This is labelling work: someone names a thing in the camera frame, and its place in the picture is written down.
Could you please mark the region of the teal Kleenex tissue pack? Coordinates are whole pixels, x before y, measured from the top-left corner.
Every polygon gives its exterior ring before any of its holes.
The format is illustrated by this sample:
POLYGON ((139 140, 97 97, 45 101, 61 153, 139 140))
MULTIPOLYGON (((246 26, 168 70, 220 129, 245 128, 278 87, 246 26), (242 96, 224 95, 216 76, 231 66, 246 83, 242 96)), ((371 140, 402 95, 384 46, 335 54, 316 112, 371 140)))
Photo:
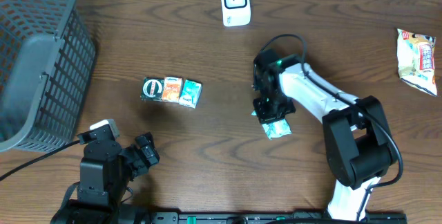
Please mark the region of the teal Kleenex tissue pack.
POLYGON ((182 88, 179 104, 195 108, 198 104, 200 94, 202 92, 202 84, 191 80, 186 80, 182 88))

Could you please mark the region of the orange Kleenex tissue pack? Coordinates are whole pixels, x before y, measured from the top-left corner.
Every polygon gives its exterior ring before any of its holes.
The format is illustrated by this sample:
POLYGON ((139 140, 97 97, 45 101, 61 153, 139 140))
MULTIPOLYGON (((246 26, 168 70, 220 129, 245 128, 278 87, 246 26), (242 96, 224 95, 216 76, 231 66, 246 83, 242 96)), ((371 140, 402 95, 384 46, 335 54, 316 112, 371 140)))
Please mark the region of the orange Kleenex tissue pack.
POLYGON ((165 77, 162 101, 178 103, 182 90, 182 83, 183 79, 180 77, 165 77))

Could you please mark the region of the yellow wet wipes pack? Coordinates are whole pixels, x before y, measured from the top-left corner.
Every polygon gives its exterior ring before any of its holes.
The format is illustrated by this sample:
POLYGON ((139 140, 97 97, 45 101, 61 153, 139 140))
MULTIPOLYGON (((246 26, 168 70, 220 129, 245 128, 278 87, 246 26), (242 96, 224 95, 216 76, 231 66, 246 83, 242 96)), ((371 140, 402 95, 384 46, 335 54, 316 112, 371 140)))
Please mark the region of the yellow wet wipes pack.
POLYGON ((397 29, 398 76, 401 81, 436 97, 434 49, 436 37, 397 29))

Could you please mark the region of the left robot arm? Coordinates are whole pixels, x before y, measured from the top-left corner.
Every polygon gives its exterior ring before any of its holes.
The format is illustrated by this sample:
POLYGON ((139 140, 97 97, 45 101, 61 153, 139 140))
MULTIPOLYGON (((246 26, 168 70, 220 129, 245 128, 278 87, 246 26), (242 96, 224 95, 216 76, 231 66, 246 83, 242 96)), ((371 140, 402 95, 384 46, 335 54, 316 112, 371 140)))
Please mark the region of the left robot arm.
POLYGON ((153 136, 145 133, 135 144, 123 148, 113 134, 89 131, 79 135, 86 141, 80 162, 80 181, 65 193, 51 223, 150 223, 145 209, 127 205, 128 183, 147 174, 160 161, 153 136))

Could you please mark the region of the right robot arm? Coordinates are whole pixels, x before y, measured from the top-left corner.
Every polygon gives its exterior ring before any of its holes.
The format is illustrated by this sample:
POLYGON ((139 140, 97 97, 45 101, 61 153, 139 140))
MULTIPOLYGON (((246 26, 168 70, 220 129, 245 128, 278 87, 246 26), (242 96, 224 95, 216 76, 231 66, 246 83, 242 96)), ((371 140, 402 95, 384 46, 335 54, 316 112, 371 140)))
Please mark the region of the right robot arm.
POLYGON ((254 87, 260 97, 253 107, 260 124, 281 127, 295 103, 323 126, 327 163, 336 178, 327 207, 332 219, 365 221, 368 189, 379 183, 398 153, 381 103, 359 99, 318 76, 298 55, 281 58, 273 49, 253 61, 254 87))

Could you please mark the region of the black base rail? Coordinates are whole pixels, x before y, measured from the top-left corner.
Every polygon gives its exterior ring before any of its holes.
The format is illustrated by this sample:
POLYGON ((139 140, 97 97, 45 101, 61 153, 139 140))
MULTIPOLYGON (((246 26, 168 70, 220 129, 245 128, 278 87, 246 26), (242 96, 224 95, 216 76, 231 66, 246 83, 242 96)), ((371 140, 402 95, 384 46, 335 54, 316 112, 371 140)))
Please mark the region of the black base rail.
POLYGON ((156 212, 151 214, 152 224, 261 224, 261 223, 344 223, 322 212, 297 211, 292 214, 178 214, 156 212))

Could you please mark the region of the light green tissue pack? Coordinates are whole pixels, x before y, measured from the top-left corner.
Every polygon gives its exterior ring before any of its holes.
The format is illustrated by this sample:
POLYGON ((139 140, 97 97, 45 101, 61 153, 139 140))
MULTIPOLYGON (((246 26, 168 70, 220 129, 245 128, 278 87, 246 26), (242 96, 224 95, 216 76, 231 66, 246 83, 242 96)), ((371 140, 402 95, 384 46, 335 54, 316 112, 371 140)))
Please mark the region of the light green tissue pack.
POLYGON ((270 124, 262 124, 262 128, 270 140, 292 134, 289 123, 285 118, 270 124))

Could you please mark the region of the white barcode scanner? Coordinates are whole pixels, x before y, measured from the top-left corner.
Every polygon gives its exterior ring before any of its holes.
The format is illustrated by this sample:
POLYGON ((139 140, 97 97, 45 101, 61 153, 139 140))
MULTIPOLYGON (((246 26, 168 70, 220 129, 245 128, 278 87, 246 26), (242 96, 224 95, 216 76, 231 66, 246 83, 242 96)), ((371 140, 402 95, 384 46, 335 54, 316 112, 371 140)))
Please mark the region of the white barcode scanner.
POLYGON ((221 0, 225 27, 245 26, 251 21, 250 0, 221 0))

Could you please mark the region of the grey plastic mesh basket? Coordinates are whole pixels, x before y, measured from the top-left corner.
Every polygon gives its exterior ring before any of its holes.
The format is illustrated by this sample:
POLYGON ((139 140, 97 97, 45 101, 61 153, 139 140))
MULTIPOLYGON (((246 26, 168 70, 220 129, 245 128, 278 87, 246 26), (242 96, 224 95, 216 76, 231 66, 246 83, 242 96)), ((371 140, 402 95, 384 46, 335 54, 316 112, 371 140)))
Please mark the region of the grey plastic mesh basket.
POLYGON ((76 3, 1 0, 2 151, 72 140, 97 57, 76 3))

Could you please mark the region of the green Zam-Buk box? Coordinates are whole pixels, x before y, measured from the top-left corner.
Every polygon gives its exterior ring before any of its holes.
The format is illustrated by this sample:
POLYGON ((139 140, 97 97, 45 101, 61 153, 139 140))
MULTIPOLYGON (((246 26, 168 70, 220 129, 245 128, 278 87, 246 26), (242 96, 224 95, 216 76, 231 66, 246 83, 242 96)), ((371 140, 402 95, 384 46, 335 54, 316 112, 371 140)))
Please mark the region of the green Zam-Buk box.
POLYGON ((162 101, 164 92, 164 79, 145 77, 140 98, 143 101, 162 101))

